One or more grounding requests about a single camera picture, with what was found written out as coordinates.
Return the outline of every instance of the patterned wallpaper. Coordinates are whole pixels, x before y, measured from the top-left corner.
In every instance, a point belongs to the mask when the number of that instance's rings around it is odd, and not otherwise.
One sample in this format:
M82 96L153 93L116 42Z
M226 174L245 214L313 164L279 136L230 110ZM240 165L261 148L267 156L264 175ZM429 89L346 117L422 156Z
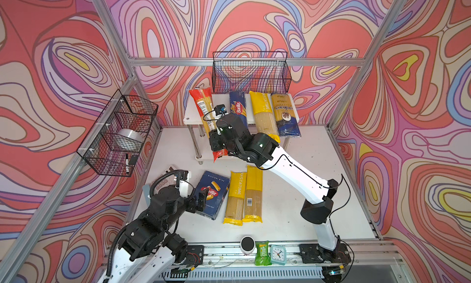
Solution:
M0 0L0 259L126 77L90 0ZM91 281L151 136L131 178L83 170L15 282Z
M471 0L409 0L335 134L418 282L471 282Z
M392 0L106 0L134 57L212 57L274 51L290 57L362 57ZM182 125L188 90L211 67L136 69L163 125ZM290 93L304 124L325 124L354 68L292 67Z

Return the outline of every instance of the teal clock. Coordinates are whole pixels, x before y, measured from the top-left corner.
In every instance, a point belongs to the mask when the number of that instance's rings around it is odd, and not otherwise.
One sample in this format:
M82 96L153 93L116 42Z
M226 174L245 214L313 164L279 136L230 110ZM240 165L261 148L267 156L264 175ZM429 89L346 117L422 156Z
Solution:
M286 265L286 248L279 245L272 245L270 261L273 264Z

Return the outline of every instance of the green snack package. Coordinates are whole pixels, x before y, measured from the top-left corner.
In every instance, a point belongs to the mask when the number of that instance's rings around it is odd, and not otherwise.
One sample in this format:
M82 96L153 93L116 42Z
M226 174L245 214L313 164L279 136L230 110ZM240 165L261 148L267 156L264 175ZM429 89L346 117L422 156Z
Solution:
M256 266L269 266L271 265L270 256L268 255L268 241L256 242L257 255L255 257Z

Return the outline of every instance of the white tabletop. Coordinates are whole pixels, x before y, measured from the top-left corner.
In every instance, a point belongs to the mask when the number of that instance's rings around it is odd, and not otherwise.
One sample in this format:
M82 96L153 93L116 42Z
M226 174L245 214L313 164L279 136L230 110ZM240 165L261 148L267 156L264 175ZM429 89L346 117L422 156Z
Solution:
M304 167L324 179L340 181L340 174L347 176L325 127L300 127L301 138L292 138L287 152ZM190 170L190 182L197 185L203 172L209 170L226 177L231 171L247 171L247 163L241 159L216 160L199 165L195 160L193 142L187 128L164 128L149 170L147 184L156 179L168 166ZM349 197L347 185L340 185L333 197L333 209L342 206ZM285 180L270 171L263 172L262 219L263 223L244 223L243 226L223 224L227 197L216 220L185 212L179 222L177 233L189 243L237 242L245 235L256 241L303 241L315 240L314 227L305 221L300 211L303 195ZM136 216L147 208L144 195L138 205ZM373 231L362 210L355 192L348 204L332 215L336 234L342 239L374 239Z
M291 94L288 94L291 100L291 105L293 106L294 115L296 115L296 120L299 122L299 115L294 107L294 101L291 97ZM273 109L273 103L271 101L271 95L268 94L268 98L270 99L270 105ZM213 106L224 104L226 109L229 110L229 94L213 94L212 95L212 104ZM250 94L245 94L245 110L247 112L247 124L254 125L255 119L253 118L253 109L252 109L252 101L250 99ZM196 108L196 103L193 97L188 97L188 102L186 103L186 110L185 110L185 117L183 118L183 124L185 125L202 125L203 121L201 121L201 116Z

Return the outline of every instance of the black wire mesh basket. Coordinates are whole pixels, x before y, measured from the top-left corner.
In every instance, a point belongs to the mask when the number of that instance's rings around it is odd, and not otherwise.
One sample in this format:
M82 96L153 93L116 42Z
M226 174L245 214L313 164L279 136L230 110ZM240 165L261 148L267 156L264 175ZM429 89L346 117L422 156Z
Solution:
M213 52L213 93L287 93L291 84L287 56L285 51Z
M79 154L99 175L131 176L157 110L148 99L121 95L97 137Z

